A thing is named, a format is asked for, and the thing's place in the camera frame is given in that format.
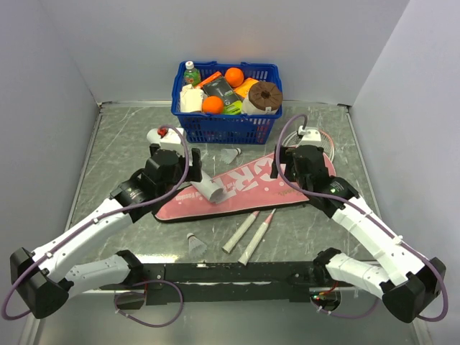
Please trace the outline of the pink racket cover bag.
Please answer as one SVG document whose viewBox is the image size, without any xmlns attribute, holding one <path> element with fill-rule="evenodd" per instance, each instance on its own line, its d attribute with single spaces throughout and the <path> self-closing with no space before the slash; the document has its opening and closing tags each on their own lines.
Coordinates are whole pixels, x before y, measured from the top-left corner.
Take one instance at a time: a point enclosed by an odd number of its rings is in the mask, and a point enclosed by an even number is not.
<svg viewBox="0 0 460 345">
<path fill-rule="evenodd" d="M 272 153 L 217 175 L 213 181 L 223 188 L 212 203 L 192 185 L 184 188 L 154 215 L 163 223 L 212 219 L 238 213 L 262 211 L 305 203 L 308 198 L 287 186 L 280 177 L 270 177 Z"/>
</svg>

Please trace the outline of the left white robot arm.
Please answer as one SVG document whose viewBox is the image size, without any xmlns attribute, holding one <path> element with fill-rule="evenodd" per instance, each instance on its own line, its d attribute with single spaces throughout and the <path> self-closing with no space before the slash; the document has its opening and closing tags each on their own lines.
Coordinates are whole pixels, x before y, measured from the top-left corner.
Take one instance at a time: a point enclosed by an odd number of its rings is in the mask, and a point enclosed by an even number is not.
<svg viewBox="0 0 460 345">
<path fill-rule="evenodd" d="M 91 248 L 158 210 L 176 196 L 184 182 L 202 178 L 201 152 L 151 144 L 143 168 L 121 183 L 90 215 L 47 244 L 28 251 L 21 247 L 9 258 L 12 289 L 37 319 L 58 311 L 69 299 L 105 285 L 132 289 L 142 280 L 142 263 L 129 250 L 100 262 L 79 265 Z"/>
</svg>

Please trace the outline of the white shuttlecock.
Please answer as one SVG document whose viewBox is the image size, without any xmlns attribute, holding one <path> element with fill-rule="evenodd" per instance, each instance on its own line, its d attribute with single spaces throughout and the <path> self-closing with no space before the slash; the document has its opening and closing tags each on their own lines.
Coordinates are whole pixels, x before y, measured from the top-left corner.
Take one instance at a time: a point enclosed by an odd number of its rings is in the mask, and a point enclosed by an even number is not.
<svg viewBox="0 0 460 345">
<path fill-rule="evenodd" d="M 193 233 L 187 234 L 188 252 L 192 257 L 201 257 L 207 250 L 207 245 Z"/>
<path fill-rule="evenodd" d="M 240 148 L 228 148 L 221 150 L 221 161 L 227 165 L 231 164 L 242 153 Z"/>
</svg>

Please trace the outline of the white shuttlecock front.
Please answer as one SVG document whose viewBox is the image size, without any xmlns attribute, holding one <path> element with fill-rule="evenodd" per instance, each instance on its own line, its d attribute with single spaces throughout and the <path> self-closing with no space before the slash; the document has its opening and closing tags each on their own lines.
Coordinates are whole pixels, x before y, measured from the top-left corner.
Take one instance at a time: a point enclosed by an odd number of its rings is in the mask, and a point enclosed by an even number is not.
<svg viewBox="0 0 460 345">
<path fill-rule="evenodd" d="M 187 234 L 188 252 L 192 257 L 201 257 L 207 250 L 207 245 L 193 233 Z"/>
</svg>

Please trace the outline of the white shuttlecock tube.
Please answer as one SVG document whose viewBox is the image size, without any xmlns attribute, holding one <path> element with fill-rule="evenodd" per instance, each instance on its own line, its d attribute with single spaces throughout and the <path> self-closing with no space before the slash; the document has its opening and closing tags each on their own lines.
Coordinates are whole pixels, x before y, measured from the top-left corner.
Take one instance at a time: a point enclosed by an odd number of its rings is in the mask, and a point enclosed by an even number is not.
<svg viewBox="0 0 460 345">
<path fill-rule="evenodd" d="M 157 128 L 151 129 L 147 133 L 147 141 L 150 144 L 159 144 L 160 136 Z M 223 193 L 223 188 L 213 182 L 211 177 L 202 170 L 202 181 L 200 183 L 191 182 L 191 185 L 209 202 L 215 202 Z"/>
</svg>

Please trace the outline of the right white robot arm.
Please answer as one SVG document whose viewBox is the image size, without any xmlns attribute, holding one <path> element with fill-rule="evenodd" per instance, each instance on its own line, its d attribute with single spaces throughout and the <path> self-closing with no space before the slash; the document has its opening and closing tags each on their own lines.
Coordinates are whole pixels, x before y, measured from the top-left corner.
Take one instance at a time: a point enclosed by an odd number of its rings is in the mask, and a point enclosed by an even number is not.
<svg viewBox="0 0 460 345">
<path fill-rule="evenodd" d="M 319 285 L 339 281 L 361 288 L 379 298 L 394 317 L 405 323 L 420 318 L 421 312 L 441 296 L 443 309 L 431 320 L 438 322 L 446 317 L 449 299 L 445 264 L 436 257 L 427 259 L 407 245 L 348 181 L 330 175 L 322 148 L 277 145 L 271 176 L 281 177 L 307 196 L 309 204 L 347 230 L 376 260 L 376 264 L 367 264 L 329 248 L 316 258 L 313 276 Z"/>
</svg>

